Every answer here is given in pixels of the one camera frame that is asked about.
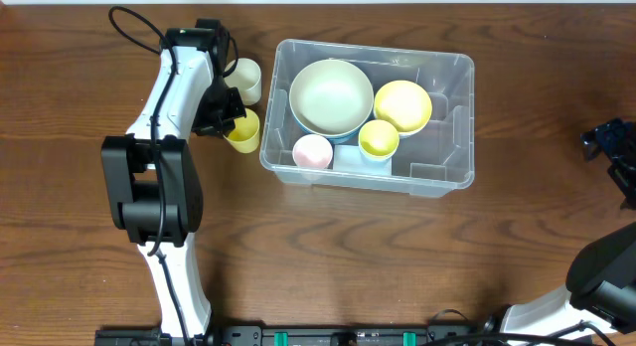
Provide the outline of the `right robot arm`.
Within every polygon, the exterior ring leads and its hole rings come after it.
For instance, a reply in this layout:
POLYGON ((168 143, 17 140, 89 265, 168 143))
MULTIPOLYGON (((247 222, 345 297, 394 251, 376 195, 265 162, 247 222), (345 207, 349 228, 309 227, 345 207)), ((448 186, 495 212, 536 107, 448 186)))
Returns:
MULTIPOLYGON (((635 209, 635 124, 619 118, 580 136, 584 159, 603 153, 609 177, 624 195, 620 208, 635 209)), ((623 227, 583 248, 565 284, 529 303, 508 307, 501 333, 575 340, 597 331, 635 330, 635 225, 623 227)))

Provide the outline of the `yellow small bowl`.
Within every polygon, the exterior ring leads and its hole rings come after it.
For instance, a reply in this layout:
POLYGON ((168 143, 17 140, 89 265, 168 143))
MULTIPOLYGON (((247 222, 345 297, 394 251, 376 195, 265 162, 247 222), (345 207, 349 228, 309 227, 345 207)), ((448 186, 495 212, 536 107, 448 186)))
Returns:
POLYGON ((375 95, 375 119, 389 122, 397 130, 409 131, 427 125, 432 117, 432 100, 428 92, 410 81, 392 81, 375 95))

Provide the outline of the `dark blue bowl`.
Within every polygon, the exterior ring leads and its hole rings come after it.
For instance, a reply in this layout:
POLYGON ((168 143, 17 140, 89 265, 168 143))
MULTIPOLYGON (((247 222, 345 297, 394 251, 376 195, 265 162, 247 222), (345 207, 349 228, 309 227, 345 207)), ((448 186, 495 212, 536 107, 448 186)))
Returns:
POLYGON ((301 122, 296 116, 293 117, 293 120, 303 132, 321 135, 332 143, 341 144, 348 141, 354 135, 356 135, 366 122, 372 120, 372 117, 369 115, 366 119, 364 119, 360 124, 358 124, 352 130, 349 130, 344 133, 339 133, 339 134, 327 133, 327 132, 320 131, 319 129, 316 129, 316 128, 310 128, 308 125, 301 122))

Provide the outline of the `cream white cup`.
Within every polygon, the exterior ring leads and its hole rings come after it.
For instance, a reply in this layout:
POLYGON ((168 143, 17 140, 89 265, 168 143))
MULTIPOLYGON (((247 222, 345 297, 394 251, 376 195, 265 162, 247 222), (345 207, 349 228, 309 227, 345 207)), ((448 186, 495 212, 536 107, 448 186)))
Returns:
POLYGON ((225 77, 229 87, 236 87, 244 105, 254 105, 260 101, 262 93, 261 69, 256 61, 239 58, 238 66, 225 77))

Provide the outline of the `large cream bowl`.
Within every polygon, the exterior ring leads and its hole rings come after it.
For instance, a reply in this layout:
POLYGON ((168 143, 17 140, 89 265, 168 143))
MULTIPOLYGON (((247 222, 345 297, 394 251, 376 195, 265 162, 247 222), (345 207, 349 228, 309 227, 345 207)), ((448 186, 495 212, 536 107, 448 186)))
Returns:
POLYGON ((342 60, 322 60, 305 67, 289 90, 291 112, 310 128, 339 134, 372 114, 374 90, 369 78, 342 60))

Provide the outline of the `white small bowl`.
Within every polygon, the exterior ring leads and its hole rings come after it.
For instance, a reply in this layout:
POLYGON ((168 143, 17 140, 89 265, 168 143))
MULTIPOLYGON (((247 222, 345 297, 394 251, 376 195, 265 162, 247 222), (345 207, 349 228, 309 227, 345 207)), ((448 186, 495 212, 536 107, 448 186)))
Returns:
POLYGON ((425 125, 422 125, 422 126, 419 126, 416 129, 409 130, 409 131, 406 131, 406 130, 402 131, 400 129, 398 129, 397 131, 398 131, 399 138, 400 139, 405 139, 405 138, 409 138, 409 137, 421 132, 424 128, 425 128, 425 125))

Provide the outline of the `light blue cup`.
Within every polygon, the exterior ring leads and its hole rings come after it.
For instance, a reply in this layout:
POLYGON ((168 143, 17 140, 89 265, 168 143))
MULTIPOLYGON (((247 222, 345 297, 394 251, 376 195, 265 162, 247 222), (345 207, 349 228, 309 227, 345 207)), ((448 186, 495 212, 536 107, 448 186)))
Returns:
POLYGON ((394 152, 389 153, 387 155, 375 155, 375 154, 372 154, 372 153, 368 152, 365 149, 361 149, 360 152, 361 152, 362 156, 364 157, 364 159, 368 163, 387 163, 395 155, 394 152))

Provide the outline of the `yellow cup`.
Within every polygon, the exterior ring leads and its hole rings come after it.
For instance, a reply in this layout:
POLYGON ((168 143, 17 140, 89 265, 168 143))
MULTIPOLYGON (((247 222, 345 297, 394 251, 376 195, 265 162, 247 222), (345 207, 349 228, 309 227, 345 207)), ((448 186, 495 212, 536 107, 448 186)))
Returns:
POLYGON ((225 135, 225 140, 239 153, 254 152, 259 145, 260 122, 257 114, 245 110, 245 117, 234 120, 235 128, 225 135))
POLYGON ((375 155, 396 153, 400 138, 396 128, 387 121, 374 119, 366 122, 359 131, 358 145, 375 155))

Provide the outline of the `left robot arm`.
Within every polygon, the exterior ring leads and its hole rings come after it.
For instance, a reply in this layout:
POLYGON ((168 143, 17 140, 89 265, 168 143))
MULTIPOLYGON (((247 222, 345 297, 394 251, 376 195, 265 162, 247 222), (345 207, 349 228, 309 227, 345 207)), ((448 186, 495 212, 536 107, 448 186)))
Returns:
POLYGON ((212 307, 199 276, 195 233, 203 190, 189 148, 191 134, 225 137, 246 115, 228 53, 236 41, 218 20, 158 35, 161 68, 145 107, 122 135, 107 136, 101 160, 115 227, 137 245, 160 301, 159 330, 99 332, 98 343, 205 345, 212 307))

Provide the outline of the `pink cup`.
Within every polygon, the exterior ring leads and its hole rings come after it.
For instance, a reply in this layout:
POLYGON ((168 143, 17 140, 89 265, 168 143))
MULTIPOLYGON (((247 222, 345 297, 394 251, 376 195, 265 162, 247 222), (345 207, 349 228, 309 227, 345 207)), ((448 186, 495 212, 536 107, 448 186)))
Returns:
POLYGON ((292 159, 299 167, 325 169, 331 163, 333 153, 333 147, 325 137, 307 134, 295 142, 292 159))

